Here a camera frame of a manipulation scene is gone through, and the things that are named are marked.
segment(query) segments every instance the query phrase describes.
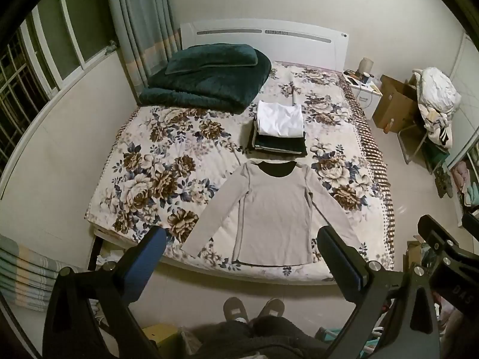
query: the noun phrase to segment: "folded white shirt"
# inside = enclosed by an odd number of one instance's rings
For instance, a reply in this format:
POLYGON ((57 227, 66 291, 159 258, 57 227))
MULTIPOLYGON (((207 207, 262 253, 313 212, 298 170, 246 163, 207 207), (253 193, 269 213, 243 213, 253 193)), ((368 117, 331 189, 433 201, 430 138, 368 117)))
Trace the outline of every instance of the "folded white shirt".
POLYGON ((277 102, 258 103, 258 133, 280 138, 303 137, 303 113, 301 105, 285 106, 277 102))

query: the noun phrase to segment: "window frame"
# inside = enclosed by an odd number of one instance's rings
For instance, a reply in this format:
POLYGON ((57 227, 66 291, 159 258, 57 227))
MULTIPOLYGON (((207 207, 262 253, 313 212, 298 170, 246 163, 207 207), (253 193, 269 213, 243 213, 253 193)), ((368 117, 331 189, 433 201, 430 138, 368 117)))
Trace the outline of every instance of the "window frame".
POLYGON ((110 54, 110 52, 112 52, 116 48, 115 45, 105 46, 103 49, 97 52, 97 54, 85 61, 81 53, 80 46, 78 45, 77 39, 75 37, 75 31, 73 30, 73 26, 71 24, 68 7, 66 6, 66 0, 60 0, 60 5, 63 20, 69 34, 69 40, 73 45, 80 66, 78 66, 74 71, 72 71, 65 79, 61 78, 60 73, 57 69, 57 65, 54 62, 54 59, 46 42, 40 14, 38 11, 38 5, 36 5, 35 8, 32 10, 34 31, 40 45, 40 51, 45 58, 47 68, 50 70, 50 73, 53 76, 56 86, 52 88, 46 79, 45 73, 40 65, 40 62, 38 61, 37 53, 35 52, 35 49, 33 47, 32 39, 30 38, 30 32, 28 31, 27 22, 25 19, 20 25, 20 33, 22 35, 21 37, 26 52, 25 56, 27 57, 30 66, 33 69, 33 73, 37 76, 41 88, 45 91, 46 96, 49 98, 49 101, 40 110, 40 112, 32 120, 30 125, 23 133, 22 137, 20 138, 20 141, 17 143, 14 151, 10 155, 10 158, 5 168, 3 169, 3 172, 0 175, 0 200, 3 198, 10 176, 13 173, 13 170, 15 169, 15 166, 20 159, 23 150, 25 149, 28 142, 30 141, 42 121, 45 119, 45 117, 59 102, 59 100, 61 100, 61 98, 65 95, 66 92, 68 92, 78 81, 80 81, 85 76, 85 74, 87 74, 101 61, 103 61, 110 54))

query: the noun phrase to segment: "stack of folded clothes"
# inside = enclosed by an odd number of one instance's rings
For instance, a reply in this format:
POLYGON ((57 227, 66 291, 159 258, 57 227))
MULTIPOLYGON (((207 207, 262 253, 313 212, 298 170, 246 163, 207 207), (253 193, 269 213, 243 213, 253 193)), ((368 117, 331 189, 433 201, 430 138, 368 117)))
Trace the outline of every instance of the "stack of folded clothes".
POLYGON ((282 155, 306 156, 301 105, 293 106, 259 101, 257 119, 253 121, 250 148, 282 155))

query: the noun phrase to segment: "window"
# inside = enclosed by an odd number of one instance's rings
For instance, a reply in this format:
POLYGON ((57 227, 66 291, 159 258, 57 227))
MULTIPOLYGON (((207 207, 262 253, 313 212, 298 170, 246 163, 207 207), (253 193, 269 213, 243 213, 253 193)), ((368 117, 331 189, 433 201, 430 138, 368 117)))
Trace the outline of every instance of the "window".
POLYGON ((41 0, 0 52, 0 198, 42 120, 115 37, 108 0, 41 0))

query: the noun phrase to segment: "beige long-sleeve shirt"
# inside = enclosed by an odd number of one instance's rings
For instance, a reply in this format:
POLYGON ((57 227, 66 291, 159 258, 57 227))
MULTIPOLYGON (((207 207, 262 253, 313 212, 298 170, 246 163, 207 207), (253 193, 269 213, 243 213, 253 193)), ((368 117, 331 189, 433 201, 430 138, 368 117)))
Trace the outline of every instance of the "beige long-sleeve shirt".
POLYGON ((238 201, 238 232, 232 260, 240 263, 257 266, 311 263, 313 206, 346 244, 360 246, 341 205, 309 166, 296 163, 286 176, 274 177, 257 164, 247 162, 209 201, 181 249, 198 255, 238 201))

